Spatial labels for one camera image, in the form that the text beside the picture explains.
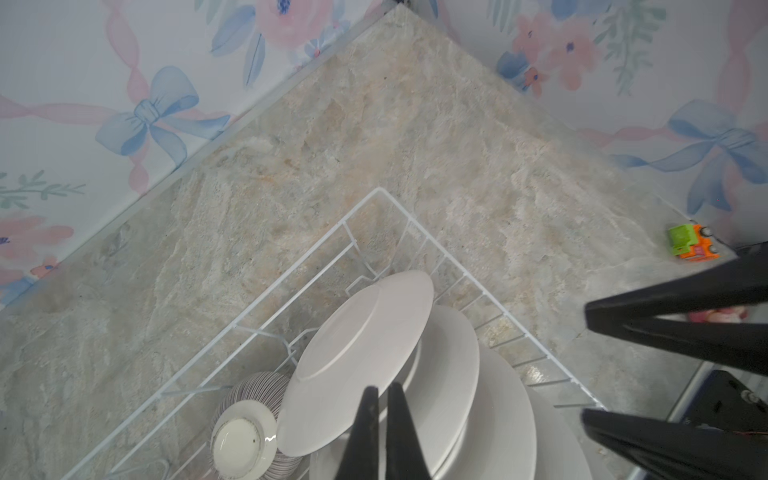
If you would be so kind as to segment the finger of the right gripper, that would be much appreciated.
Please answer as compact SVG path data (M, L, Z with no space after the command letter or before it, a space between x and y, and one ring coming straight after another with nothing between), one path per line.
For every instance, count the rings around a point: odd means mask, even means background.
M585 409L594 442L657 479L765 479L767 442L650 418Z
M595 333L688 357L767 374L767 325L689 319L767 303L767 244L699 273L584 306Z

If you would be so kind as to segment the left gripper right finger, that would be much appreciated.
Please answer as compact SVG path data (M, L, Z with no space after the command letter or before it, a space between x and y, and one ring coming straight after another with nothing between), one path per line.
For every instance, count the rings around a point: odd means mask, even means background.
M385 453L386 480L431 479L403 387L398 382L388 388Z

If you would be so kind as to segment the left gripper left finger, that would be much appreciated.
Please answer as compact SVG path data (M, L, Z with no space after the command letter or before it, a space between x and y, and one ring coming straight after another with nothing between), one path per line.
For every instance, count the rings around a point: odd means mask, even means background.
M379 469L379 392L364 389L335 480L376 480Z

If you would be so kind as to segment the white plate red text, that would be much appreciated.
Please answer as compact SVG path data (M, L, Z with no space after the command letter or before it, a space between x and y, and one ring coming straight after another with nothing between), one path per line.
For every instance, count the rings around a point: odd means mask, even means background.
M431 474L440 470L464 428L479 363L479 346L466 317L450 307L432 306L416 348L392 381L403 385ZM347 443L344 433L311 455L311 478L335 476Z

